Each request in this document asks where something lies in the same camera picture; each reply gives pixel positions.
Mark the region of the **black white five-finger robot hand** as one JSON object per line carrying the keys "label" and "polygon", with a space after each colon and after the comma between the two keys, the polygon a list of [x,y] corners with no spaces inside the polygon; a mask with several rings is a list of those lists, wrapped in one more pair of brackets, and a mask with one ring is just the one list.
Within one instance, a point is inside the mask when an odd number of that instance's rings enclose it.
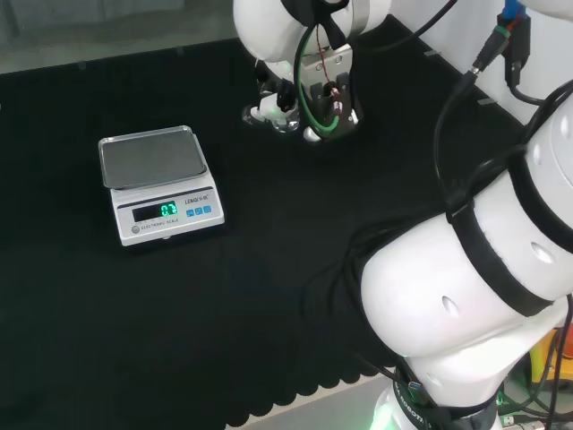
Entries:
{"label": "black white five-finger robot hand", "polygon": [[279,133],[301,131],[317,144],[352,133],[363,119],[352,90],[353,50],[349,45],[302,57],[300,86],[287,61],[255,62],[258,102],[244,108],[243,120]]}

